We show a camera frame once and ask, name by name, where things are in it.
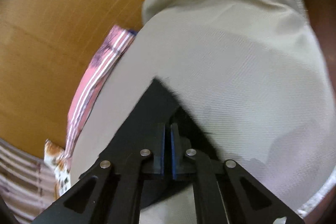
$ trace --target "laundry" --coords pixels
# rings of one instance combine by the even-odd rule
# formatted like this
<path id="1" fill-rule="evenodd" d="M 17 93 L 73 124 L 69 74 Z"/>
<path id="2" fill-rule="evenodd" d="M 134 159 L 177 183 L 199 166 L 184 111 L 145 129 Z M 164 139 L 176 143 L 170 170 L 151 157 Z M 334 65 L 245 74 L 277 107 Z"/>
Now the laundry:
<path id="1" fill-rule="evenodd" d="M 46 141 L 44 162 L 54 171 L 58 196 L 63 195 L 71 187 L 71 156 L 96 98 L 117 61 L 132 44 L 134 37 L 134 31 L 127 31 L 117 25 L 113 26 L 93 56 L 73 97 L 68 112 L 65 150 L 50 140 Z"/>
<path id="2" fill-rule="evenodd" d="M 55 201 L 56 179 L 43 160 L 1 139 L 0 170 L 1 197 L 19 223 L 30 223 Z"/>

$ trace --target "pink striped fabric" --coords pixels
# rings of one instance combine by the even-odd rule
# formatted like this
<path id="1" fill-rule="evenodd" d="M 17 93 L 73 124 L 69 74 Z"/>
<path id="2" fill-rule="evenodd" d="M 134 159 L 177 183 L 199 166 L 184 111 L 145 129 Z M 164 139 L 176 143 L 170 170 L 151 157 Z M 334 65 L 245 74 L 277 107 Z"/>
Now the pink striped fabric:
<path id="1" fill-rule="evenodd" d="M 93 56 L 73 97 L 68 112 L 65 150 L 57 147 L 49 140 L 46 142 L 44 162 L 54 171 L 59 196 L 71 187 L 69 176 L 71 157 L 96 98 L 116 62 L 132 44 L 133 40 L 134 35 L 127 30 L 119 26 L 114 26 L 111 29 L 103 44 Z"/>
<path id="2" fill-rule="evenodd" d="M 134 35 L 114 26 L 100 49 L 94 55 L 78 86 L 68 112 L 68 132 L 65 158 L 72 156 L 78 136 L 91 108 L 113 66 L 130 46 Z"/>

